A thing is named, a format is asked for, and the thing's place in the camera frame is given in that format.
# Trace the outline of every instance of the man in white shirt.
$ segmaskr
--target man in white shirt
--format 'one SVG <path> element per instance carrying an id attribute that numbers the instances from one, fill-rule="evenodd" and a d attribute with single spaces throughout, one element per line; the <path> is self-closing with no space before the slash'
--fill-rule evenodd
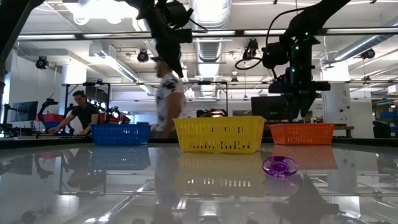
<path id="1" fill-rule="evenodd" d="M 174 128 L 173 118 L 178 118 L 185 107 L 184 86 L 173 75 L 172 69 L 161 57 L 151 58 L 156 62 L 157 77 L 161 78 L 156 93 L 156 110 L 160 134 L 155 138 L 169 138 Z"/>

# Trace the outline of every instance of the black t-shirt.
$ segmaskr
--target black t-shirt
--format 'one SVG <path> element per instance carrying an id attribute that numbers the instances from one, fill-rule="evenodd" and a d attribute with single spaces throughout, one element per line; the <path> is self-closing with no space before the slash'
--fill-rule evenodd
<path id="1" fill-rule="evenodd" d="M 77 116 L 80 120 L 81 127 L 86 129 L 88 125 L 91 123 L 91 115 L 99 114 L 100 112 L 93 105 L 88 104 L 86 108 L 82 108 L 81 106 L 76 106 L 72 110 L 72 114 Z"/>

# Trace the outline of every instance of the computer monitor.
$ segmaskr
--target computer monitor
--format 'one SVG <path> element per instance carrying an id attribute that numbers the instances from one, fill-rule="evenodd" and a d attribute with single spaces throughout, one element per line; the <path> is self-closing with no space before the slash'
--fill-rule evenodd
<path id="1" fill-rule="evenodd" d="M 35 121 L 37 114 L 37 101 L 13 103 L 12 108 L 17 111 L 12 111 L 11 122 L 16 121 Z"/>
<path id="2" fill-rule="evenodd" d="M 293 119 L 288 102 L 283 96 L 252 97 L 251 111 L 252 115 L 262 116 L 268 121 Z"/>

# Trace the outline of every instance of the glass tabletop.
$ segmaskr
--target glass tabletop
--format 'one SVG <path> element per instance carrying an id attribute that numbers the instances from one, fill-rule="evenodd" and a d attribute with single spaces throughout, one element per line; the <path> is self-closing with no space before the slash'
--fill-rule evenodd
<path id="1" fill-rule="evenodd" d="M 0 223 L 398 223 L 398 154 L 385 149 L 18 149 L 0 154 Z M 271 156 L 293 159 L 297 173 L 266 174 L 262 163 Z"/>

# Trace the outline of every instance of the hand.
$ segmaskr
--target hand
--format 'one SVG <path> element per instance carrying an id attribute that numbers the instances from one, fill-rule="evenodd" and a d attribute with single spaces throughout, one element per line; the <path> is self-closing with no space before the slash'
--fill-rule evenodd
<path id="1" fill-rule="evenodd" d="M 86 135 L 87 134 L 87 131 L 85 131 L 85 130 L 82 130 L 82 131 L 80 131 L 79 132 L 79 134 L 78 135 L 80 135 L 80 136 L 84 136 L 84 135 Z"/>
<path id="2" fill-rule="evenodd" d="M 48 130 L 48 132 L 54 134 L 54 133 L 56 133 L 58 130 L 59 130 L 59 128 L 50 128 L 50 129 Z"/>

